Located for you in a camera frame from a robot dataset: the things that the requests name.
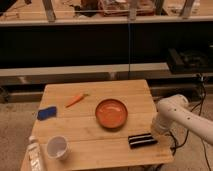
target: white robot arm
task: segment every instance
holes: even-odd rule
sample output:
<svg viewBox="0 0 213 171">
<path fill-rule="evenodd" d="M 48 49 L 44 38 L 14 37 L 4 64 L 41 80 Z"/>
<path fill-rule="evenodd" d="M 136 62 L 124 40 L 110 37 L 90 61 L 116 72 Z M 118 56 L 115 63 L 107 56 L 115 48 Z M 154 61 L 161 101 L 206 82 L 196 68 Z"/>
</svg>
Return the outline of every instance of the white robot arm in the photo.
<svg viewBox="0 0 213 171">
<path fill-rule="evenodd" d="M 213 122 L 188 111 L 188 100 L 183 95 L 164 98 L 157 103 L 158 114 L 153 119 L 152 129 L 164 134 L 173 121 L 183 125 L 200 138 L 213 145 Z"/>
</svg>

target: toy carrot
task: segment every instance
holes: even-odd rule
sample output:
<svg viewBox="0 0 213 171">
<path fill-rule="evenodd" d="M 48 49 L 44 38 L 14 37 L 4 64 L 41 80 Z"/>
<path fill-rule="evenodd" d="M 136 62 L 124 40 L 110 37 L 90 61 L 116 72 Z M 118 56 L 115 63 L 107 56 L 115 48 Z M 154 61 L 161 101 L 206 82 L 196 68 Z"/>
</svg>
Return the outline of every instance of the toy carrot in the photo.
<svg viewBox="0 0 213 171">
<path fill-rule="evenodd" d="M 68 108 L 68 107 L 74 105 L 75 103 L 84 99 L 84 97 L 86 97 L 86 96 L 88 96 L 88 94 L 79 93 L 79 94 L 75 95 L 65 107 Z"/>
</svg>

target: white cup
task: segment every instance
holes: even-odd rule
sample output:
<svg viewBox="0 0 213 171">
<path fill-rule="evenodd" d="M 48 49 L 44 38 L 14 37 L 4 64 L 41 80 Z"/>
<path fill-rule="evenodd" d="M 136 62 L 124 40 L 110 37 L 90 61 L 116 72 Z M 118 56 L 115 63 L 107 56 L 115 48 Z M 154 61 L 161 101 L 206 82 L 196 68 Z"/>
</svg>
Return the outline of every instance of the white cup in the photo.
<svg viewBox="0 0 213 171">
<path fill-rule="evenodd" d="M 52 137 L 47 143 L 46 151 L 52 159 L 65 160 L 69 155 L 66 138 L 63 136 Z"/>
</svg>

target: blue sponge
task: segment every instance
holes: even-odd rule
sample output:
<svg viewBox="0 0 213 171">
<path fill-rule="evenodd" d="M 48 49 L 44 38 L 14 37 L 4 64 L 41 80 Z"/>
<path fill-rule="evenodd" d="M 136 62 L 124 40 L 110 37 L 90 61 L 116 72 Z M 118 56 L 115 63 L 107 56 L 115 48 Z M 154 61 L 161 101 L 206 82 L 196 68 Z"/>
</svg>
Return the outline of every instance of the blue sponge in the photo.
<svg viewBox="0 0 213 171">
<path fill-rule="evenodd" d="M 45 119 L 47 119 L 49 117 L 56 116 L 56 113 L 57 113 L 56 106 L 50 106 L 48 108 L 39 110 L 37 119 L 38 120 L 45 120 Z"/>
</svg>

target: wooden tabletop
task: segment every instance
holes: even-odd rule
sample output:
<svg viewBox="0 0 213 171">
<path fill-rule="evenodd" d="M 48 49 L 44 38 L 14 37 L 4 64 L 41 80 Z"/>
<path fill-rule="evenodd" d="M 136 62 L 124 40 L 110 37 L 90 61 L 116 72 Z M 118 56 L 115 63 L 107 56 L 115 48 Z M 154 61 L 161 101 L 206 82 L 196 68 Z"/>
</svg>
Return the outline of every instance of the wooden tabletop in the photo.
<svg viewBox="0 0 213 171">
<path fill-rule="evenodd" d="M 75 94 L 86 93 L 77 104 L 65 108 Z M 128 118 L 118 131 L 102 128 L 96 120 L 95 109 L 99 102 L 113 98 L 125 104 Z M 173 160 L 169 141 L 159 138 L 155 145 L 129 148 L 129 135 L 149 133 L 155 104 L 145 80 L 108 81 L 91 83 L 47 85 L 40 109 L 56 106 L 57 117 L 36 121 L 32 130 L 40 144 L 48 171 L 84 170 L 98 168 L 126 167 L 167 163 Z M 67 160 L 59 162 L 49 159 L 45 146 L 56 135 L 68 139 L 71 153 Z M 22 163 L 22 171 L 29 169 L 27 153 Z"/>
</svg>

